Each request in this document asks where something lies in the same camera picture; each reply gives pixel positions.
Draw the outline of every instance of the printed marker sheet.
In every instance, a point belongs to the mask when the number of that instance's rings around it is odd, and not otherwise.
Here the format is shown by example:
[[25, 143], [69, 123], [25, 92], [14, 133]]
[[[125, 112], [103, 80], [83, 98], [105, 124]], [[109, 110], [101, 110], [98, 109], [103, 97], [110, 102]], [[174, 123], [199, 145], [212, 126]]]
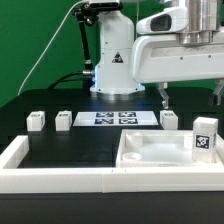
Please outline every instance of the printed marker sheet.
[[152, 111], [79, 112], [73, 126], [158, 125]]

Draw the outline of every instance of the white tray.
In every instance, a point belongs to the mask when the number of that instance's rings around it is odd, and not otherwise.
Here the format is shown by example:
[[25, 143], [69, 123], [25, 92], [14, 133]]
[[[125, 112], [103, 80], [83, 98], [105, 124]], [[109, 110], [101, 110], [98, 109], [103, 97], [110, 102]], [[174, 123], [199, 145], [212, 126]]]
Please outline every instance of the white tray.
[[[140, 134], [141, 147], [127, 146], [126, 137]], [[192, 131], [123, 130], [116, 158], [116, 167], [160, 167], [160, 166], [223, 166], [219, 144], [214, 163], [192, 160]]]

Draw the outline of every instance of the white plastic tray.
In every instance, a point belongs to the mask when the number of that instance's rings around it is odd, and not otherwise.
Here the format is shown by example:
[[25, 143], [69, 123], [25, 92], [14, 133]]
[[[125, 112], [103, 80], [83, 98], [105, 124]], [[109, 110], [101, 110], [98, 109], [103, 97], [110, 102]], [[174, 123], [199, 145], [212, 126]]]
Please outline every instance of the white plastic tray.
[[[219, 136], [217, 140], [223, 161], [224, 141]], [[1, 194], [224, 191], [224, 166], [219, 162], [210, 166], [17, 169], [28, 151], [27, 136], [17, 136], [0, 155]]]
[[[143, 144], [138, 148], [126, 144], [126, 136], [135, 133], [141, 134], [143, 139]], [[223, 166], [219, 144], [214, 163], [193, 161], [192, 141], [192, 131], [123, 130], [116, 167]]]

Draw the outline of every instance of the black surface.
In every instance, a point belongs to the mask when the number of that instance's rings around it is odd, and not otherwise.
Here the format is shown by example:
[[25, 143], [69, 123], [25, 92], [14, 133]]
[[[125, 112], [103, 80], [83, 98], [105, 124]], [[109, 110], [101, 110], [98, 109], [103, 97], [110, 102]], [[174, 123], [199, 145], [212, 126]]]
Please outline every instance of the black surface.
[[[170, 88], [179, 129], [191, 130], [198, 116], [219, 119], [224, 137], [224, 103], [208, 104], [212, 91], [201, 88]], [[26, 117], [45, 111], [46, 125], [30, 133], [31, 149], [20, 168], [114, 166], [120, 133], [128, 127], [72, 127], [56, 132], [58, 111], [154, 111], [162, 110], [155, 89], [146, 97], [111, 103], [91, 99], [83, 90], [33, 90], [0, 109], [0, 150], [17, 136], [27, 134]], [[129, 128], [161, 129], [161, 126]], [[145, 192], [113, 194], [20, 194], [0, 195], [0, 223], [223, 223], [224, 192]]]

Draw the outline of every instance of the small white block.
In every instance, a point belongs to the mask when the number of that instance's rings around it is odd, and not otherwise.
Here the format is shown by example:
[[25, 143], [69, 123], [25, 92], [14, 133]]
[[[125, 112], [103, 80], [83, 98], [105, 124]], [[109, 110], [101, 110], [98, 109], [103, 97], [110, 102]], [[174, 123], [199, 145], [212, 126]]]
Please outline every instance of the small white block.
[[27, 131], [41, 131], [45, 124], [44, 111], [32, 112], [26, 119]]
[[218, 119], [198, 117], [193, 126], [193, 160], [214, 162]]
[[160, 111], [160, 124], [164, 130], [177, 130], [178, 117], [172, 110]]
[[72, 125], [72, 112], [59, 111], [55, 118], [56, 131], [69, 131]]

